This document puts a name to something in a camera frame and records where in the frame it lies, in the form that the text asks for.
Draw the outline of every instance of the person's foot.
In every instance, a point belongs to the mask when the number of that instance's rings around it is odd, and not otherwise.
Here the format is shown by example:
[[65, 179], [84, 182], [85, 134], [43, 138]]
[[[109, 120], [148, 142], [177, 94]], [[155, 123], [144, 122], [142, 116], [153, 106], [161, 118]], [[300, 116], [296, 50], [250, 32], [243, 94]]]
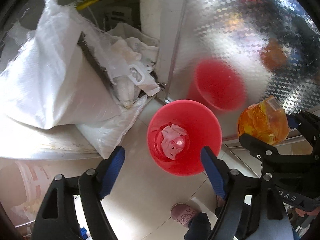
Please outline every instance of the person's foot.
[[225, 202], [226, 202], [226, 201], [225, 201], [222, 197], [220, 197], [220, 196], [217, 195], [217, 207], [222, 207], [222, 206], [224, 206]]
[[192, 207], [185, 204], [179, 203], [176, 204], [170, 211], [171, 217], [174, 221], [177, 221], [179, 224], [184, 227], [188, 227], [190, 221], [199, 213], [194, 210]]

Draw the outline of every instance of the blue object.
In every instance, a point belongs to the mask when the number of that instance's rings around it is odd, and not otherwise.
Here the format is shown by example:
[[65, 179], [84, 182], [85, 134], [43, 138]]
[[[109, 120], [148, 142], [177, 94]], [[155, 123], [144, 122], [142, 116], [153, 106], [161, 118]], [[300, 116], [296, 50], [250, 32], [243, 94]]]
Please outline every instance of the blue object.
[[103, 176], [102, 182], [101, 182], [101, 190], [99, 192], [99, 197], [103, 199], [105, 196], [109, 195], [113, 185], [116, 182], [116, 179], [119, 175], [119, 172], [121, 170], [121, 167], [124, 163], [125, 159], [125, 151], [122, 146], [117, 146], [115, 151], [115, 156], [111, 160], [111, 163], [109, 167], [107, 168], [106, 173]]
[[88, 235], [87, 235], [88, 230], [83, 228], [80, 228], [80, 235], [82, 239], [88, 239]]
[[291, 117], [290, 115], [286, 114], [287, 120], [288, 120], [288, 126], [290, 129], [297, 129], [299, 127], [299, 124], [296, 123], [295, 119]]
[[293, 233], [293, 240], [299, 240], [301, 238], [296, 232], [296, 230], [294, 230], [294, 228], [292, 228], [292, 233]]
[[203, 165], [205, 171], [207, 172], [208, 178], [210, 180], [210, 183], [212, 185], [212, 188], [213, 188], [215, 194], [221, 196], [225, 200], [227, 197], [227, 193], [224, 190], [223, 178], [222, 178], [220, 172], [218, 171], [217, 167], [214, 165], [209, 154], [211, 154], [211, 153], [207, 152], [205, 148], [201, 149], [202, 165]]

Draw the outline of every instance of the white sticker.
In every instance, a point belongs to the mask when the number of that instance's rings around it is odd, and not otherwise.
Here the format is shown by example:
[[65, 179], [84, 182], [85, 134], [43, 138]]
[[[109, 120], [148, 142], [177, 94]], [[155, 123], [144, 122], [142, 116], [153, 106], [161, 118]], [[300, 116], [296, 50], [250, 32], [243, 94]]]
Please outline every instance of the white sticker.
[[269, 106], [272, 107], [273, 110], [277, 111], [278, 109], [280, 109], [282, 106], [278, 103], [276, 98], [272, 98], [270, 100], [267, 101]]

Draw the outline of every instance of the textured metal panel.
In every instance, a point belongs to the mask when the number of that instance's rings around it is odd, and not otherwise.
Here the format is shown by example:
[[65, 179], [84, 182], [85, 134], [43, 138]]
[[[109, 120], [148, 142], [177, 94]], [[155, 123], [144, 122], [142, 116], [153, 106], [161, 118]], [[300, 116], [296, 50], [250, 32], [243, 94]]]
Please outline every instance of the textured metal panel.
[[320, 33], [297, 0], [187, 0], [170, 98], [186, 98], [193, 69], [207, 56], [239, 72], [247, 106], [269, 95], [287, 113], [320, 104]]

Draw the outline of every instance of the white plastic bag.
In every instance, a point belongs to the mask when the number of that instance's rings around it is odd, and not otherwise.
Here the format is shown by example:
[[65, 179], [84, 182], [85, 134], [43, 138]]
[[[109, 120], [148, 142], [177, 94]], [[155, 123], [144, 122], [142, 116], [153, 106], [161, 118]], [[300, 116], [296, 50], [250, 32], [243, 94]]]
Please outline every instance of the white plastic bag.
[[35, 31], [28, 30], [16, 22], [7, 32], [4, 40], [4, 48], [0, 59], [0, 73], [4, 71], [10, 61], [12, 61], [20, 47], [29, 39], [35, 36]]
[[42, 129], [97, 122], [117, 105], [77, 46], [82, 26], [74, 8], [45, 0], [34, 38], [1, 74], [4, 112]]
[[108, 34], [111, 35], [110, 42], [113, 43], [112, 51], [126, 60], [130, 70], [129, 75], [112, 80], [117, 98], [129, 109], [138, 98], [141, 89], [149, 96], [160, 90], [149, 74], [155, 68], [159, 41], [126, 23], [118, 23]]
[[104, 158], [109, 158], [112, 151], [121, 143], [122, 137], [132, 127], [143, 107], [149, 101], [147, 95], [139, 98], [130, 109], [118, 101], [121, 114], [93, 124], [77, 124], [77, 128]]

